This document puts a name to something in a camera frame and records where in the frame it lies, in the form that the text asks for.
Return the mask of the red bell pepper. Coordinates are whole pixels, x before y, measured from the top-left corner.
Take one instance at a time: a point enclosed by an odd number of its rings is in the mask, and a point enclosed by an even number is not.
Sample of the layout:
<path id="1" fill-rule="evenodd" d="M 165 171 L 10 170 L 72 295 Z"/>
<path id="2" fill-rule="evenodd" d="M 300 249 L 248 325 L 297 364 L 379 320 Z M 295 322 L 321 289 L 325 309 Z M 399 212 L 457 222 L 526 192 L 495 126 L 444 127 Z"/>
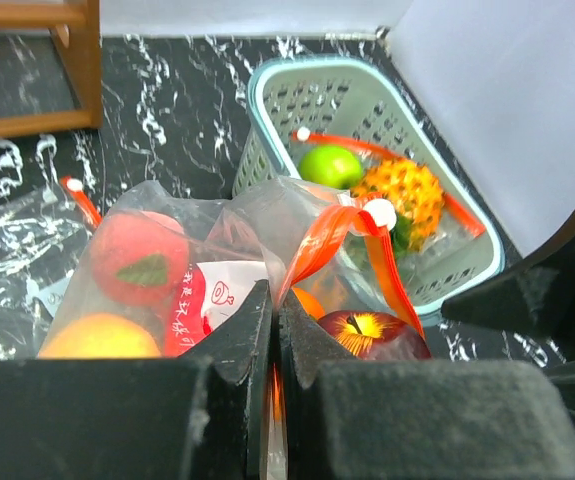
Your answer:
<path id="1" fill-rule="evenodd" d="M 267 278 L 261 261 L 200 262 L 189 266 L 165 316 L 163 354 L 177 357 L 210 335 Z"/>

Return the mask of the dark red apple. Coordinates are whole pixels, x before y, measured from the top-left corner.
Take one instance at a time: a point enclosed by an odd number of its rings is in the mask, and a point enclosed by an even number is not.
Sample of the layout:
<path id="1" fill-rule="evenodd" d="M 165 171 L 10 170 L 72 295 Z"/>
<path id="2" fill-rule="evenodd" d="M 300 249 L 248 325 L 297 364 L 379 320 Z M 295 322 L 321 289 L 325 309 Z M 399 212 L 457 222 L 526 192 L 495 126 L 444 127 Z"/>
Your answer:
<path id="1" fill-rule="evenodd" d="M 432 358 L 417 330 L 388 313 L 340 310 L 328 313 L 317 323 L 346 350 L 364 360 Z"/>

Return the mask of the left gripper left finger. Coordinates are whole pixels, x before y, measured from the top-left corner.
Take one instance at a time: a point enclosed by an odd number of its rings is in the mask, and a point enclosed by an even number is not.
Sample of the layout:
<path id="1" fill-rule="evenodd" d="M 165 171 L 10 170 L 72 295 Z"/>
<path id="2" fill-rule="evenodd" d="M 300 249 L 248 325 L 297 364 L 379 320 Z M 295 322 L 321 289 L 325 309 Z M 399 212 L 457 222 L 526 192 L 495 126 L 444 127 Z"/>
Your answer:
<path id="1" fill-rule="evenodd" d="M 263 479 L 272 302 L 259 281 L 184 355 L 0 362 L 0 479 Z"/>

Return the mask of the yellow orange peach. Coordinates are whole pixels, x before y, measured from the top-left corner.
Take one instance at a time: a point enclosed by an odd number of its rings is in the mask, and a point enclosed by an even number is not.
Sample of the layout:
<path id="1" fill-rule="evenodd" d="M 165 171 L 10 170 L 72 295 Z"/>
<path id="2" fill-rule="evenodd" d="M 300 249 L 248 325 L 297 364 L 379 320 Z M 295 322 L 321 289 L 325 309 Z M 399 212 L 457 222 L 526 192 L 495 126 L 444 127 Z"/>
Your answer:
<path id="1" fill-rule="evenodd" d="M 41 359 L 158 358 L 162 353 L 143 327 L 119 315 L 81 317 L 60 330 L 44 346 Z"/>

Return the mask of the pink peach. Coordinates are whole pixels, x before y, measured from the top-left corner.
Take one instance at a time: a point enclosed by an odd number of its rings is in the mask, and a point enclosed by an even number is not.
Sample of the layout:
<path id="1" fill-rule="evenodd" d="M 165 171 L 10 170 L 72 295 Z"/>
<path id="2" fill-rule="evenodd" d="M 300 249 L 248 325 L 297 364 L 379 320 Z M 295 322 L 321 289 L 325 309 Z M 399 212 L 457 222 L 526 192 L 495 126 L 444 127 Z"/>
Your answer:
<path id="1" fill-rule="evenodd" d="M 90 244 L 94 281 L 105 296 L 130 306 L 162 302 L 183 279 L 189 257 L 181 224 L 145 210 L 106 216 Z"/>

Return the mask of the clear orange-zip bag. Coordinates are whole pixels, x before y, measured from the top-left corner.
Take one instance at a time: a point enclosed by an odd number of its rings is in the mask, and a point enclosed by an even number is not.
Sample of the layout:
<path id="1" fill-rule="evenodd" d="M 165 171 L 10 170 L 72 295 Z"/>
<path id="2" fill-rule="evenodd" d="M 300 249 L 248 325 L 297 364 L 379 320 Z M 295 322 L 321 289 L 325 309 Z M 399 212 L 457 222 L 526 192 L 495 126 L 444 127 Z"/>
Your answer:
<path id="1" fill-rule="evenodd" d="M 106 214 L 67 180 L 94 234 L 39 354 L 44 359 L 177 357 L 230 326 L 266 282 L 274 305 L 294 294 L 352 355 L 426 359 L 393 239 L 403 216 L 382 193 L 277 177 L 231 200 L 175 199 L 155 182 Z"/>

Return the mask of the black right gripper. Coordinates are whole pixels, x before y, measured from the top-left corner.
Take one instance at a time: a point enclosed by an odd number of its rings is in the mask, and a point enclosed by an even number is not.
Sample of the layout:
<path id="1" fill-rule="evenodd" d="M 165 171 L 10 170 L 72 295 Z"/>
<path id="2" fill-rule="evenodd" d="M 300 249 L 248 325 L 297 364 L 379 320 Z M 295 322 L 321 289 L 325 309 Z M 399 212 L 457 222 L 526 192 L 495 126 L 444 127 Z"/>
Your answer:
<path id="1" fill-rule="evenodd" d="M 553 341 L 575 360 L 575 209 L 538 249 L 444 301 L 444 318 Z M 536 382 L 536 477 L 575 479 L 575 361 Z"/>

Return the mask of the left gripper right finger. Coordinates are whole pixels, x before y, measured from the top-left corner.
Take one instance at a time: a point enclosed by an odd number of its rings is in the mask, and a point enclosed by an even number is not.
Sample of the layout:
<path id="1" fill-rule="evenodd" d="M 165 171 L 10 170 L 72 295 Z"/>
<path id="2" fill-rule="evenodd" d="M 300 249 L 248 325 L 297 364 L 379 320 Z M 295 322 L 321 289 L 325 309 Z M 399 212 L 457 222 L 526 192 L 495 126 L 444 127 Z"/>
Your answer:
<path id="1" fill-rule="evenodd" d="M 525 362 L 366 361 L 278 313 L 291 479 L 575 479 L 575 427 Z"/>

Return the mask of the orange fruit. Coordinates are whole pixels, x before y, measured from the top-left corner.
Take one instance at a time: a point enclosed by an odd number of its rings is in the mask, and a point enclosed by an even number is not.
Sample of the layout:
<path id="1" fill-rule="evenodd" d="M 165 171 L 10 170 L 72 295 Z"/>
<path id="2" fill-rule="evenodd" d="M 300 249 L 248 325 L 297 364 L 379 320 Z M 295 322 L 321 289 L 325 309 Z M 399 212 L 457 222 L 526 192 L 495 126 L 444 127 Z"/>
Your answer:
<path id="1" fill-rule="evenodd" d="M 312 294 L 298 287 L 293 287 L 291 291 L 297 297 L 304 311 L 315 321 L 326 315 L 325 309 Z"/>

